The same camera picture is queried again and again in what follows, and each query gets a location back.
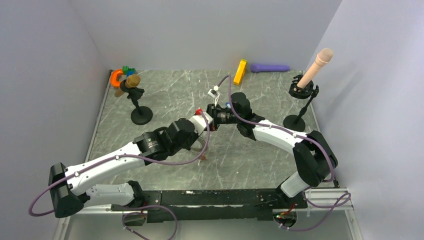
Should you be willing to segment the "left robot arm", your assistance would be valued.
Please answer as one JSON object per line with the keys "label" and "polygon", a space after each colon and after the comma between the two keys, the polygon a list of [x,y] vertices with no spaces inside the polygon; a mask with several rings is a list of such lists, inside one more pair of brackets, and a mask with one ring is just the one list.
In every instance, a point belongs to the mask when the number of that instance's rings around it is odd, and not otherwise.
{"label": "left robot arm", "polygon": [[104,179],[151,163],[168,165],[166,159],[180,150],[190,150],[209,130],[209,119],[200,115],[181,118],[168,127],[145,132],[123,147],[92,161],[73,166],[57,163],[50,167],[48,185],[56,218],[72,216],[84,208],[120,205],[137,210],[145,204],[137,181],[101,184]]}

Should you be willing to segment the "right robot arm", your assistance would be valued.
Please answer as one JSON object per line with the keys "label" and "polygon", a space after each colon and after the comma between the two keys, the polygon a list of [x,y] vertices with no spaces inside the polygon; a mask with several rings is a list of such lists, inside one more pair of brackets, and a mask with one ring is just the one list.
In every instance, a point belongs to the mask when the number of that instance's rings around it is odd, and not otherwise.
{"label": "right robot arm", "polygon": [[280,207],[288,208],[299,193],[317,187],[334,173],[338,160],[319,131],[305,133],[274,125],[252,111],[243,92],[233,93],[230,97],[229,107],[215,103],[207,105],[212,130],[217,130],[220,125],[235,124],[242,136],[271,144],[294,156],[297,171],[276,188],[275,199]]}

